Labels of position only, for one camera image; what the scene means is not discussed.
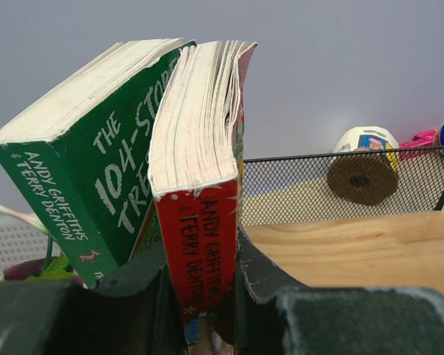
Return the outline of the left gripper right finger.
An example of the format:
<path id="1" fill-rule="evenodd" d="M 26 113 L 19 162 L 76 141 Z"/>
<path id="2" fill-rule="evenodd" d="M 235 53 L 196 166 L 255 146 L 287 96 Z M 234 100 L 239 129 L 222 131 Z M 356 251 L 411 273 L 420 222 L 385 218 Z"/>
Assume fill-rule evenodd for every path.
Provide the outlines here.
<path id="1" fill-rule="evenodd" d="M 235 353 L 444 354 L 444 296 L 423 287 L 308 287 L 239 228 Z"/>

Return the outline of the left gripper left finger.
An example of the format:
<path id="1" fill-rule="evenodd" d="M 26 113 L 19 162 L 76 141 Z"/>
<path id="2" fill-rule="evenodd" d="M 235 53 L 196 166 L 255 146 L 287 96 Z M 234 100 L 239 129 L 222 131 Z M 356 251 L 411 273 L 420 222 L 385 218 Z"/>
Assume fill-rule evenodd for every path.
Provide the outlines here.
<path id="1" fill-rule="evenodd" d="M 0 283 L 0 354 L 186 354 L 164 247 L 85 289 L 73 281 Z"/>

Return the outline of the black wire wooden shelf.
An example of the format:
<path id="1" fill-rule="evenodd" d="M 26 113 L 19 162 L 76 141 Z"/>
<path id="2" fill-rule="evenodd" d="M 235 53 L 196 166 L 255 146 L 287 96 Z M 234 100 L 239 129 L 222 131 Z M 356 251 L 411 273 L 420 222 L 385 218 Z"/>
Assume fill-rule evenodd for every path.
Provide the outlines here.
<path id="1" fill-rule="evenodd" d="M 333 163 L 362 153 L 249 159 L 242 224 L 310 286 L 425 286 L 444 293 L 444 146 L 399 149 L 396 191 L 375 206 L 329 188 Z"/>

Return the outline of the green 104-storey treehouse book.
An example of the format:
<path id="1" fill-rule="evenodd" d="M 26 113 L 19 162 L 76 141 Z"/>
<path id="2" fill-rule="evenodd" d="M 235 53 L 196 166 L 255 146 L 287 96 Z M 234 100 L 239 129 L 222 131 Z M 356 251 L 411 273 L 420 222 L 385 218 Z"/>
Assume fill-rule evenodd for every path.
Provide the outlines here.
<path id="1" fill-rule="evenodd" d="M 118 42 L 0 129 L 0 164 L 90 288 L 135 249 L 152 208 L 152 127 L 194 45 Z"/>

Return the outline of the red treehouse book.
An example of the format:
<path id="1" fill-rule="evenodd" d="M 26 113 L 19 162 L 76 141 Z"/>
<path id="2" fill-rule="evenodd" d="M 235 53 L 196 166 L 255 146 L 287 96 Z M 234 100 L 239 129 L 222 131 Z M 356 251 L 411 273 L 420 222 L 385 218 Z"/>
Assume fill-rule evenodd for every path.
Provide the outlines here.
<path id="1" fill-rule="evenodd" d="M 215 332 L 233 294 L 243 180 L 243 86 L 257 44 L 185 47 L 158 108 L 147 172 L 190 354 L 231 354 Z"/>

